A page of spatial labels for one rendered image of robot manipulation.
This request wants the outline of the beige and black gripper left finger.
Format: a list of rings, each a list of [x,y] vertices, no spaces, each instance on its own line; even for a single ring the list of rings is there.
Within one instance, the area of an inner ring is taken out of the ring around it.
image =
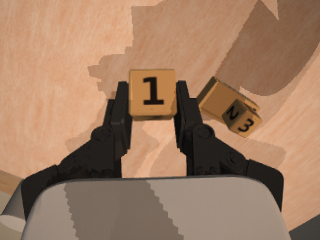
[[[115,99],[108,100],[103,125],[92,131],[90,140],[59,165],[52,165],[23,180],[21,195],[25,221],[41,191],[53,184],[72,179],[122,178],[121,157],[130,150],[132,120],[129,83],[119,81]]]

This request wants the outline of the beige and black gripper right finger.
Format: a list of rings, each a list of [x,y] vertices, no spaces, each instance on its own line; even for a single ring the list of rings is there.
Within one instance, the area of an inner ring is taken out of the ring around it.
[[[173,117],[176,144],[186,155],[186,176],[241,175],[262,182],[282,211],[284,177],[270,166],[252,159],[215,137],[202,121],[196,98],[190,98],[186,81],[176,83],[177,113]],[[220,165],[219,165],[220,164]]]

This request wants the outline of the wooden number cube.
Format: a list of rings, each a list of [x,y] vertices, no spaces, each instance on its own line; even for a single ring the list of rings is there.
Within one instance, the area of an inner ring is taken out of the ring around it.
[[[247,138],[263,120],[249,105],[239,99],[229,106],[222,114],[228,129],[244,138]]]
[[[129,114],[135,121],[172,120],[176,113],[174,69],[129,71]]]

